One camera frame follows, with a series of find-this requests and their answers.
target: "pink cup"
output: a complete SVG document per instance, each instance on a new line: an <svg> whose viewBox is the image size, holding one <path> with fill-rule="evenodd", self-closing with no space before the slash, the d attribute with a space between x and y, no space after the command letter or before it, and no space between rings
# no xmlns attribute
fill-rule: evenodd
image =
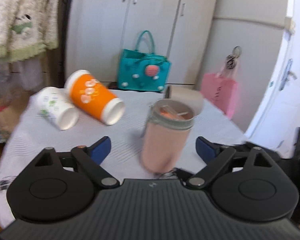
<svg viewBox="0 0 300 240"><path fill-rule="evenodd" d="M162 109L172 109L172 114L163 113ZM144 167L156 173L170 171L181 155L193 123L194 113L189 106L172 99L157 101L146 124L141 153Z"/></svg>

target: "orange paper cup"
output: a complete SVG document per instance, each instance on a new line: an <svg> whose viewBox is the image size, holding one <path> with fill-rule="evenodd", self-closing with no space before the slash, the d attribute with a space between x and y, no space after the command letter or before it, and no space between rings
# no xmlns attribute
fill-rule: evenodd
<svg viewBox="0 0 300 240"><path fill-rule="evenodd" d="M124 113L124 102L87 70L72 73L66 81L65 89L77 107L107 125L115 124Z"/></svg>

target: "pink bag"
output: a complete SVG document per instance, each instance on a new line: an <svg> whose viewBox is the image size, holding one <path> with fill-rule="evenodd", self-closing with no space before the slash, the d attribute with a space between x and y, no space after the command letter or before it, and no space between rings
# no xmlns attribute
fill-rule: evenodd
<svg viewBox="0 0 300 240"><path fill-rule="evenodd" d="M234 115L238 83L234 80L237 67L226 69L225 65L217 74L203 76L201 93L231 119Z"/></svg>

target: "bag handle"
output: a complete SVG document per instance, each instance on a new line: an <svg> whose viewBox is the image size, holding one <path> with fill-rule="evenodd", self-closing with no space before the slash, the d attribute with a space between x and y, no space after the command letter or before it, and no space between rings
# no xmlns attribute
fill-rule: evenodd
<svg viewBox="0 0 300 240"><path fill-rule="evenodd" d="M148 31L148 30L143 31L143 32L139 35L139 38L138 38L138 40L137 40L137 44L136 44L136 49L135 49L135 51L139 51L139 45L140 45L142 36L143 36L145 33L149 33L150 42L151 42L151 54L155 54L154 40L153 40L153 37L152 37L151 32Z"/></svg>
<svg viewBox="0 0 300 240"><path fill-rule="evenodd" d="M159 60L157 57L154 57L154 56L152 56L152 55L147 55L147 56L142 57L142 58L139 59L138 61L136 61L134 64L137 64L137 65L138 65L138 64L140 64L141 61L144 61L144 60L150 60L150 59L158 60L159 63L157 63L156 65L159 66L159 68L161 68L161 65L162 65L163 63L165 63L165 62L168 61L166 57L164 57L164 60Z"/></svg>

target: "wardrobe door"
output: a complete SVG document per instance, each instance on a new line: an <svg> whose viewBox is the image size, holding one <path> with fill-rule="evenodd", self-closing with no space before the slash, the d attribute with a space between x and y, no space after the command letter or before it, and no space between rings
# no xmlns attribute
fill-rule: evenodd
<svg viewBox="0 0 300 240"><path fill-rule="evenodd" d="M169 60L168 83L195 84L216 0L181 0Z"/></svg>
<svg viewBox="0 0 300 240"><path fill-rule="evenodd" d="M124 48L135 49L139 34L150 30L156 53L167 55L179 0L131 0L124 34ZM148 52L149 44L142 42L140 51Z"/></svg>
<svg viewBox="0 0 300 240"><path fill-rule="evenodd" d="M66 45L66 77L89 70L101 82L116 80L128 0L72 0Z"/></svg>

